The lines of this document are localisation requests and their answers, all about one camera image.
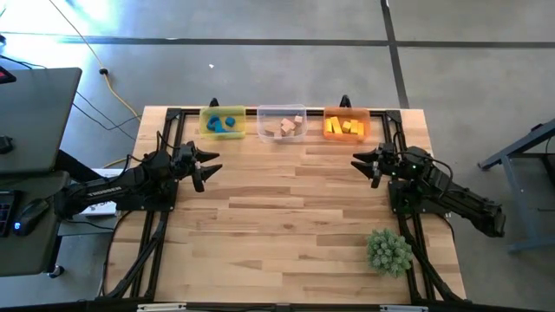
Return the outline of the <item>clear plastic bin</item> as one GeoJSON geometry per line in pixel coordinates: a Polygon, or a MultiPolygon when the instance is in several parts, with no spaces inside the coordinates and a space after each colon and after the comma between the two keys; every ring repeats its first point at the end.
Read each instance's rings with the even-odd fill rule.
{"type": "Polygon", "coordinates": [[[302,104],[288,105],[262,105],[257,108],[257,131],[259,138],[266,143],[294,143],[304,139],[308,131],[307,110],[302,104]],[[298,125],[304,127],[304,133],[296,136],[295,131],[290,135],[282,135],[281,139],[274,140],[264,134],[265,127],[281,127],[280,121],[284,118],[294,121],[296,116],[302,116],[303,122],[298,125]]]}

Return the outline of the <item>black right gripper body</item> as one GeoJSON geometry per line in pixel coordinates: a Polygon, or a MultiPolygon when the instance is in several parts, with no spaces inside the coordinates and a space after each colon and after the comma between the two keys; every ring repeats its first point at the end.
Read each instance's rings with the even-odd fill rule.
{"type": "Polygon", "coordinates": [[[398,179],[409,179],[408,164],[402,160],[396,151],[394,143],[380,143],[377,148],[372,150],[371,166],[371,187],[377,188],[382,176],[397,177],[398,179]]]}

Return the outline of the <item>green artificial plant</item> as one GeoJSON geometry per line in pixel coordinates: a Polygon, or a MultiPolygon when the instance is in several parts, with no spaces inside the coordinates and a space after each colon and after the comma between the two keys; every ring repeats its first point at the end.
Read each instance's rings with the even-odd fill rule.
{"type": "Polygon", "coordinates": [[[411,268],[412,248],[405,237],[392,230],[373,230],[366,244],[368,265],[379,275],[398,278],[411,268]]]}

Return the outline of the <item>black computer mouse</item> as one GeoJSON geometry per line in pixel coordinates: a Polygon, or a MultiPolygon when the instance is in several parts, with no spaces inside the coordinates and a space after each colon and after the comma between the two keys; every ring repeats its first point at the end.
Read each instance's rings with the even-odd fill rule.
{"type": "Polygon", "coordinates": [[[42,216],[48,211],[49,203],[37,198],[29,202],[14,221],[12,232],[16,236],[28,236],[38,225],[42,216]]]}

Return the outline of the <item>dark office desk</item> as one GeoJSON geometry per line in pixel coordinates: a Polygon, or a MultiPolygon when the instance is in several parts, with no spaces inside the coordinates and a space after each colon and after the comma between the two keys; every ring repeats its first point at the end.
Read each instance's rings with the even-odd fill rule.
{"type": "Polygon", "coordinates": [[[66,172],[52,172],[43,176],[16,179],[7,184],[8,190],[19,191],[10,224],[16,222],[24,207],[34,199],[45,199],[49,203],[36,228],[27,236],[9,235],[0,237],[0,277],[26,276],[47,272],[55,256],[55,245],[59,221],[54,212],[53,196],[69,183],[66,172]]]}

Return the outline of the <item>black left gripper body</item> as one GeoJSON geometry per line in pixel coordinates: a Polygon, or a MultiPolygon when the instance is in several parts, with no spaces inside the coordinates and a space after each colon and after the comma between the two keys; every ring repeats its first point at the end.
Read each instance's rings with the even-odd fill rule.
{"type": "Polygon", "coordinates": [[[203,169],[200,161],[197,160],[198,150],[193,141],[188,141],[185,145],[181,145],[177,156],[173,159],[172,169],[173,176],[177,180],[191,177],[193,187],[196,192],[205,190],[203,180],[203,169]]]}

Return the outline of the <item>white printed booklet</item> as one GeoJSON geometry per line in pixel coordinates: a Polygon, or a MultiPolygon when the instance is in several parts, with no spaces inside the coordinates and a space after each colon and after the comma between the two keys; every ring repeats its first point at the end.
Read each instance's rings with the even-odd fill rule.
{"type": "Polygon", "coordinates": [[[86,217],[113,216],[116,214],[116,203],[112,201],[91,205],[81,212],[86,217]]]}

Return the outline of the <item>blue-grey metal stand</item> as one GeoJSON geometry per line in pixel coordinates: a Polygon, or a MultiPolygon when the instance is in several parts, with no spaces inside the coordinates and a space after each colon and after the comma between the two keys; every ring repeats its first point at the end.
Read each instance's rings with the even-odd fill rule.
{"type": "Polygon", "coordinates": [[[555,235],[542,237],[539,234],[539,218],[529,212],[525,189],[519,184],[517,174],[513,168],[513,159],[538,159],[545,168],[550,182],[555,187],[555,153],[547,152],[547,148],[554,137],[555,118],[536,125],[524,137],[477,163],[481,171],[488,171],[493,166],[502,165],[513,198],[516,200],[517,211],[524,222],[526,239],[509,244],[509,252],[514,253],[555,246],[555,235]]]}

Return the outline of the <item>orange translucent plastic bin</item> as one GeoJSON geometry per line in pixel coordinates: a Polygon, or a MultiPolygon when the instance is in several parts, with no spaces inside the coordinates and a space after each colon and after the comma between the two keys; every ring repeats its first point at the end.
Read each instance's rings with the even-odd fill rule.
{"type": "Polygon", "coordinates": [[[370,135],[370,112],[368,109],[352,108],[352,107],[326,107],[323,110],[323,137],[326,140],[339,140],[346,142],[364,142],[370,135]],[[327,133],[325,130],[325,120],[336,116],[339,119],[340,125],[345,121],[357,120],[365,126],[365,134],[360,136],[355,133],[327,133]]]}

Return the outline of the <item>yellow translucent plastic bin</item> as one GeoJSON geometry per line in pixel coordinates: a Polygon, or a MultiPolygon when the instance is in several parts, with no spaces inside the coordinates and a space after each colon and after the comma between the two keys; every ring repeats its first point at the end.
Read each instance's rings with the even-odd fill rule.
{"type": "Polygon", "coordinates": [[[229,107],[203,107],[199,111],[199,132],[202,137],[211,140],[235,140],[245,137],[246,108],[244,106],[229,107]],[[206,128],[206,124],[212,115],[217,115],[221,125],[228,133],[216,133],[206,128]],[[227,117],[235,119],[234,127],[225,123],[227,117]]]}

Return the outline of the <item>black keyboard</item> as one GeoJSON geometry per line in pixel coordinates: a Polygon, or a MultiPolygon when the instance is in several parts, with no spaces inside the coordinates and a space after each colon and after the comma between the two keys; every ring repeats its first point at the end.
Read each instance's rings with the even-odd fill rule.
{"type": "Polygon", "coordinates": [[[7,237],[11,228],[11,219],[15,214],[21,192],[17,190],[0,190],[0,237],[7,237]]]}

